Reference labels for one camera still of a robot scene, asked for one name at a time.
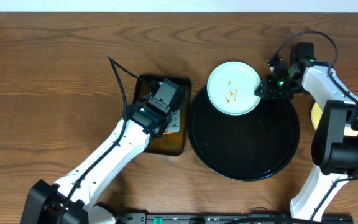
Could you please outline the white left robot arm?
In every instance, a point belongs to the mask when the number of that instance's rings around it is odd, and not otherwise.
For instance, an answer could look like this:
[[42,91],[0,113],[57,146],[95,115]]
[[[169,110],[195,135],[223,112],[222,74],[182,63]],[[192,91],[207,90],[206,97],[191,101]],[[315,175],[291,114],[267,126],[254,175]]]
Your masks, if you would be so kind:
[[29,190],[21,223],[116,223],[96,201],[120,171],[163,136],[180,109],[134,103],[108,138],[78,167],[50,185],[39,180]]

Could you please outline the yellow plate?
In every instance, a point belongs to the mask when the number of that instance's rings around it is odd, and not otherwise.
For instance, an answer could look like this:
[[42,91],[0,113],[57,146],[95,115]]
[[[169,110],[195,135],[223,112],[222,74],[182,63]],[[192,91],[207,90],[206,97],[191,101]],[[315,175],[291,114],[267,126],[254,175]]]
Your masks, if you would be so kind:
[[319,121],[322,117],[322,109],[317,104],[317,102],[314,102],[311,108],[310,118],[311,118],[311,124],[314,128],[314,130],[317,130]]

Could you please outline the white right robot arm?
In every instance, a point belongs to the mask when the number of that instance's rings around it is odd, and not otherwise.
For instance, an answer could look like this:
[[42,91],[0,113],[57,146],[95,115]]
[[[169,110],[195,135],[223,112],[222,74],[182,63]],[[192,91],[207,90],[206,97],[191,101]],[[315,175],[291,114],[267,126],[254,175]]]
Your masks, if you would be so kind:
[[290,202],[292,218],[320,221],[337,192],[358,180],[358,97],[338,79],[333,65],[313,57],[268,61],[272,75],[255,91],[265,99],[309,93],[323,113],[311,145],[313,168]]

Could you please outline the light blue plate top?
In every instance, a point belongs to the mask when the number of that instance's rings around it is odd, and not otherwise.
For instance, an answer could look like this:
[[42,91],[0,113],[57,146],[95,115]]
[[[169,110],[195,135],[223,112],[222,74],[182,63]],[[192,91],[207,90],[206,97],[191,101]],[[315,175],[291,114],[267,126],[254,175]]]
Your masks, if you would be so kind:
[[230,116],[251,112],[260,102],[254,91],[260,84],[259,74],[243,62],[225,62],[210,74],[206,91],[212,105]]

